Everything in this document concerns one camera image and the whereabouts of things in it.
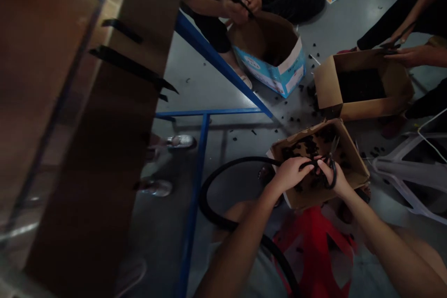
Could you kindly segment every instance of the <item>red stool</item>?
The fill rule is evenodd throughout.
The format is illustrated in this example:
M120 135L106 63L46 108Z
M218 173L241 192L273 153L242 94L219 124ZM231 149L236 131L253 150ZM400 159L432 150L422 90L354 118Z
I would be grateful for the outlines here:
M335 281L326 235L329 235L343 254L350 259L351 265L354 252L357 249L353 239L335 229L332 223L321 214L319 206L311 207L302 215L286 220L281 230L273 238L273 242L285 253L300 235L303 235L304 270L299 287L303 297L347 298L351 281L349 280L343 288L340 288ZM290 294L288 282L276 260L274 263L287 292Z

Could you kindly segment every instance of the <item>black scissors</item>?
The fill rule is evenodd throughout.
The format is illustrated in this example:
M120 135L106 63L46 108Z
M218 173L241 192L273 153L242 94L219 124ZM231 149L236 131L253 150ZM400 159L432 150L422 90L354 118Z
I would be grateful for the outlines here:
M379 47L382 48L382 50L381 50L380 53L381 53L381 54L385 54L385 55L398 54L398 52L396 51L396 49L400 48L401 45L400 45L400 44L398 44L398 45L394 45L394 44L396 43L396 41L399 41L399 40L402 38L402 36L403 36L403 35L404 35L404 34L405 34L411 27L413 27L415 24L416 24L416 21L413 22L413 23L411 23L407 28L405 28L405 29L402 31L402 33L397 37L396 40L379 45Z
M241 6L244 7L244 8L247 10L247 12L248 12L248 17L249 17L250 19L253 19L253 18L255 17L255 15L253 14L253 12L247 7L246 4L243 3L242 0L231 0L231 1L241 4Z
M333 156L334 156L335 150L337 149L337 146L339 145L339 141L340 141L340 137L336 136L334 138L334 140L332 141L331 151L329 152L329 154L321 157L321 160L323 162L325 162L329 166L329 168L332 169L332 172L333 172L333 175L334 175L334 178L332 179L332 183L331 184L329 184L327 179L325 180L325 188L329 189L329 190L333 189L334 186L335 186L335 183L337 182L337 167L335 165L335 161L333 159ZM304 168L307 165L313 165L315 167L315 169L318 168L317 161L306 162L306 163L302 164L300 166L300 168L302 169L302 168Z

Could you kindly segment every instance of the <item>floor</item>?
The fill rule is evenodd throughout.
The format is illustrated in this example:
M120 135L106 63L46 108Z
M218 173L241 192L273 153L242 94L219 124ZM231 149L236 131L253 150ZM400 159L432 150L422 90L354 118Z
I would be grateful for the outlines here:
M320 54L321 60L341 49L352 48L395 0L338 0L327 5L324 13L313 23L301 25L301 34L306 53ZM424 44L428 36L412 34L407 45ZM312 60L307 59L307 76L302 84L307 86L313 79ZM414 76L426 89L434 88L446 77L447 71L440 68L419 67L412 70ZM254 107L253 104L233 87L220 73L207 63L192 47L177 34L174 35L165 78L180 92L168 93L169 102L160 101L159 112ZM262 114L213 116L208 136L203 177L225 162L244 156L264 156L270 145L311 125L319 123L319 117L312 117L308 97L296 89L287 100L279 97L262 83L253 79L253 87L259 98L274 114L269 119ZM415 87L415 98L423 95ZM300 122L289 121L290 117ZM153 131L160 136L186 133L199 138L201 117L178 118L176 124L155 120ZM360 151L369 152L373 147L386 148L387 154L401 139L387 141L380 134L377 120L348 122L351 137L357 141ZM159 177L171 180L175 189L166 198L155 198L139 194L135 203L134 216L129 233L129 257L143 257L148 271L142 282L131 290L127 297L173 297L178 280L181 240L189 208L192 175L195 170L196 152L164 153L156 165L145 167L142 176L157 173ZM261 192L257 181L260 165L247 163L235 167L218 177L209 192L209 203L217 212L224 213L238 201L254 199ZM390 186L382 179L372 176L371 206L380 217L390 223L410 227L438 250L447 261L447 227L424 217L408 212L402 206ZM283 204L274 211L266 233L272 235L288 212ZM212 225L199 212L188 297L192 296L206 269L207 247L210 242ZM365 291L359 286L351 289L351 296L371 297L382 281L378 276L378 264L371 255L362 250L356 257L354 274L356 278L374 278L371 289Z

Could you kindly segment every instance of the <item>blue metal frame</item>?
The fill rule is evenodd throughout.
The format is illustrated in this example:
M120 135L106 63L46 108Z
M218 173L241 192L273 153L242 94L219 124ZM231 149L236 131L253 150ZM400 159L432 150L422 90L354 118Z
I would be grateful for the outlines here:
M208 41L198 32L191 22L178 13L175 31L185 39L199 54L201 54L211 65L222 73L239 91L245 94L263 113L269 118L273 117L271 111L264 103L249 89L249 87L239 78L234 70L217 53Z
M197 210L199 206L200 188L202 187L203 166L205 165L206 142L208 140L208 129L211 115L223 114L250 114L263 113L259 108L236 108L236 109L210 109L183 112L157 113L155 118L175 122L174 116L202 115L202 127L200 140L197 148L197 168L194 175L194 184L191 195L190 209L186 223L186 231L183 238L182 263L180 277L176 289L176 297L185 298L188 289L188 280L191 267L192 247L194 244L194 233L196 231Z
M182 12L178 13L175 31L183 37L199 54L201 54L211 65L213 65L225 78L236 86L247 98L249 98L258 108L235 108L235 109L210 109L183 112L157 113L156 118L175 122L175 116L194 116L202 115L202 128L197 150L197 168L194 176L193 191L191 195L191 204L186 223L186 232L183 239L182 264L180 268L180 277L176 289L178 298L185 298L188 289L188 280L190 275L192 247L194 243L194 233L196 231L196 219L200 188L202 186L203 166L205 164L206 142L208 139L208 127L211 115L223 114L249 114L265 113L269 118L273 117L272 112L263 104L263 102L248 88L248 86L239 78L234 70L223 60L223 58L214 50L207 40L197 31Z

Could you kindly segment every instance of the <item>black rubber hose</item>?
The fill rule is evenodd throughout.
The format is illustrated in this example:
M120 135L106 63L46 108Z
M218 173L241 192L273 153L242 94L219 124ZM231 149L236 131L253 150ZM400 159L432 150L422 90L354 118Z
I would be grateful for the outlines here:
M203 183L202 189L200 190L200 197L199 197L200 210L202 211L203 215L205 215L205 217L213 224L215 224L219 228L229 231L234 231L238 223L218 215L215 211L211 209L210 205L208 204L208 197L207 197L208 189L210 188L210 185L214 181L214 179L218 175L220 175L223 171L227 170L229 167L232 167L233 165L244 162L264 162L276 166L281 165L280 161L275 161L267 157L261 157L261 156L242 157L222 165L206 179L206 181ZM281 250L279 250L276 244L272 240L270 240L266 235L262 235L261 244L265 248L267 248L278 261L285 277L287 278L287 281L289 282L293 296L295 298L301 297L297 279L295 278L293 270L290 267L289 262L287 262L287 259L282 254Z

